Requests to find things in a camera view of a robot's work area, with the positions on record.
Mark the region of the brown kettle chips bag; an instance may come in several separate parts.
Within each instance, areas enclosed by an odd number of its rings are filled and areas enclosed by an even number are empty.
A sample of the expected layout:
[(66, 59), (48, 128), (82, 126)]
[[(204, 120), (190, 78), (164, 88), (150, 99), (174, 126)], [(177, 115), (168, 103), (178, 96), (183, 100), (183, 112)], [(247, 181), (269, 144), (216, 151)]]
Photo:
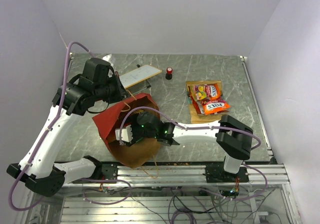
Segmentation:
[(225, 111), (218, 112), (217, 114), (212, 114), (212, 115), (203, 115), (200, 114), (200, 110), (198, 108), (198, 105), (196, 103), (195, 98), (191, 95), (191, 92), (189, 90), (190, 85), (198, 85), (198, 84), (218, 84), (220, 91), (221, 91), (221, 96), (218, 99), (224, 99), (223, 97), (223, 86), (222, 86), (222, 81), (221, 80), (215, 80), (215, 81), (187, 81), (186, 82), (186, 91), (187, 91), (187, 96), (188, 96), (188, 101), (189, 101), (189, 111), (191, 115), (191, 123), (196, 124), (196, 123), (206, 123), (206, 122), (211, 122), (211, 121), (216, 121), (220, 120), (223, 115), (226, 115), (229, 113), (229, 109)]

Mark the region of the orange Foxs fruits candy bag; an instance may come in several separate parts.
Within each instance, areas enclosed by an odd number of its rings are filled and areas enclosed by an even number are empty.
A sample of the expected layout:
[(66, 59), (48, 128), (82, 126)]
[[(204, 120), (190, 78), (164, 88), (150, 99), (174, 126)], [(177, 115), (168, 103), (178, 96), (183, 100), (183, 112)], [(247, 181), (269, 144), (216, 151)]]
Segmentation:
[(196, 101), (217, 100), (222, 95), (218, 84), (190, 85), (189, 90)]

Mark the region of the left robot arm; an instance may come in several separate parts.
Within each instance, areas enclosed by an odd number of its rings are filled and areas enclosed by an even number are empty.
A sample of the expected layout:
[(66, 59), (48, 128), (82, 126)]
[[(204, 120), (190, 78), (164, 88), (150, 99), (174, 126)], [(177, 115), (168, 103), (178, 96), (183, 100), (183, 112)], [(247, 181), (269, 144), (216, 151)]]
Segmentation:
[(78, 161), (58, 164), (56, 157), (69, 132), (97, 101), (115, 103), (128, 96), (111, 63), (90, 58), (83, 72), (64, 81), (52, 100), (47, 121), (28, 154), (10, 164), (7, 173), (26, 188), (45, 197), (55, 195), (65, 183), (83, 178), (97, 182), (102, 163), (87, 155)]

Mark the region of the red paper bag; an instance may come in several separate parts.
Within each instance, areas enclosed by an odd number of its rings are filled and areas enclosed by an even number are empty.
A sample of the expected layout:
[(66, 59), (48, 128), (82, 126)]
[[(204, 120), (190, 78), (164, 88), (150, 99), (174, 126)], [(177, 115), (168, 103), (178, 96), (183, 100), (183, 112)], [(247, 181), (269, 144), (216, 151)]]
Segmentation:
[(121, 164), (130, 168), (141, 167), (145, 162), (154, 158), (161, 148), (161, 144), (154, 138), (145, 138), (130, 147), (120, 145), (119, 141), (116, 140), (115, 130), (120, 128), (126, 114), (140, 106), (159, 109), (150, 94), (139, 93), (116, 103), (92, 118), (100, 137), (112, 156)]

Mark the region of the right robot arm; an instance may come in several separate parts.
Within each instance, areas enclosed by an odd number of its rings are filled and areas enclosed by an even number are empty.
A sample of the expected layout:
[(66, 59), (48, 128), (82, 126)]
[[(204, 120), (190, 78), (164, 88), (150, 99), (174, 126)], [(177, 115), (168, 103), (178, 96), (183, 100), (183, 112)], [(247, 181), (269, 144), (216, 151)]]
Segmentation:
[(150, 112), (135, 114), (126, 128), (126, 142), (133, 145), (145, 138), (154, 138), (167, 145), (217, 143), (224, 151), (221, 178), (233, 181), (243, 161), (250, 159), (253, 130), (237, 119), (224, 115), (221, 120), (202, 124), (163, 122)]

